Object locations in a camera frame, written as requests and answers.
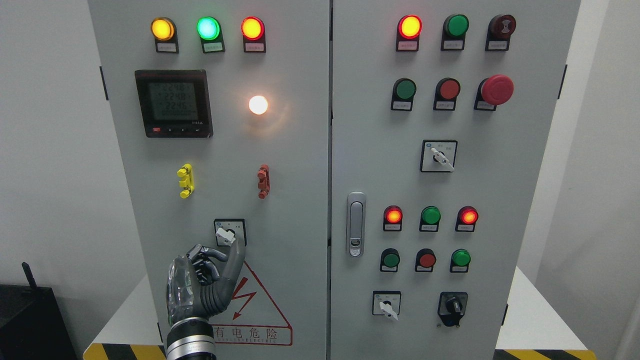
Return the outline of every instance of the green indicator light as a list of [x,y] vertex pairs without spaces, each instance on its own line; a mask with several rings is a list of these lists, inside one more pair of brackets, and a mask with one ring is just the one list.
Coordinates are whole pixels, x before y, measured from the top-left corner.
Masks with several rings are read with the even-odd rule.
[[400,257],[395,254],[387,254],[383,260],[384,264],[388,268],[395,268],[400,264]]
[[396,86],[396,94],[400,99],[409,99],[415,95],[415,84],[408,79],[400,81]]
[[440,210],[435,206],[422,210],[422,221],[429,225],[437,224],[440,221]]
[[461,37],[469,30],[469,19],[464,15],[452,15],[447,21],[447,33],[452,37]]
[[469,255],[469,251],[457,250],[451,256],[451,260],[456,266],[467,266],[471,262],[471,255]]
[[220,35],[220,24],[212,17],[198,20],[198,34],[204,40],[215,40]]

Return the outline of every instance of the digital power meter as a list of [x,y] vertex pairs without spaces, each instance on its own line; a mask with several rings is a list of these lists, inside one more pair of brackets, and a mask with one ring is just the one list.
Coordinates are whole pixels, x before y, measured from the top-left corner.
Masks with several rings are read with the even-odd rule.
[[205,70],[136,70],[135,74],[147,137],[213,134]]

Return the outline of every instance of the high voltage warning triangle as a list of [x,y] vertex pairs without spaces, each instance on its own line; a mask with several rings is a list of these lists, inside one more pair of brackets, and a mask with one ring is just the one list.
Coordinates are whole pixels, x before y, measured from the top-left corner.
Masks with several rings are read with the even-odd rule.
[[211,318],[216,342],[293,345],[291,324],[246,261],[239,278],[227,310]]

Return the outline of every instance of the robotic arm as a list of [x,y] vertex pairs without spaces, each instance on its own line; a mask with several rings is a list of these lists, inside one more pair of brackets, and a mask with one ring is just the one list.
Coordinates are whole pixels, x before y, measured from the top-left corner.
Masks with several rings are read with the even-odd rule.
[[[166,340],[167,360],[216,359],[213,329],[208,320],[229,306],[245,251],[243,241],[233,241],[229,255],[195,245],[186,256],[173,260],[166,285],[171,326]],[[222,274],[211,258],[226,263]]]

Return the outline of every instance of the white table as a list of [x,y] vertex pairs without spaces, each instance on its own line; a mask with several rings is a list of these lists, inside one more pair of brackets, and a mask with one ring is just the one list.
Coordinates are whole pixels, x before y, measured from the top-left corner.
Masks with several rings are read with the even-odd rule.
[[[586,350],[519,268],[513,277],[508,304],[509,311],[496,348]],[[162,345],[147,276],[93,342]]]

